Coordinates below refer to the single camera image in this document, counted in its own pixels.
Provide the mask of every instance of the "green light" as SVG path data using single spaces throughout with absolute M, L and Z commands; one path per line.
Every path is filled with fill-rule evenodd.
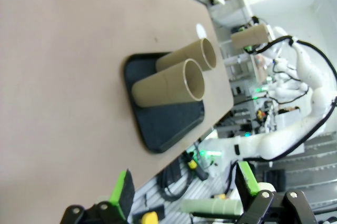
M 207 156 L 217 156 L 217 157 L 219 157 L 219 156 L 222 155 L 222 153 L 221 153 L 221 151 L 206 151 L 206 155 Z

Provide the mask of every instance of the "black tray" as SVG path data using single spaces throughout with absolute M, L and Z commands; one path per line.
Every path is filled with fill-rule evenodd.
M 131 94 L 135 82 L 156 73 L 156 60 L 167 53 L 135 54 L 124 65 L 124 80 L 138 129 L 146 147 L 162 153 L 181 140 L 204 119 L 202 101 L 141 108 Z

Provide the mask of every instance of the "brown tabletop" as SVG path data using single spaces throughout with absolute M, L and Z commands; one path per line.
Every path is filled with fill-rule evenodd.
M 205 119 L 163 154 L 138 135 L 122 69 L 206 30 Z M 233 105 L 207 9 L 193 0 L 0 0 L 0 223 L 58 223 L 69 205 L 109 195 L 121 170 L 136 188 Z

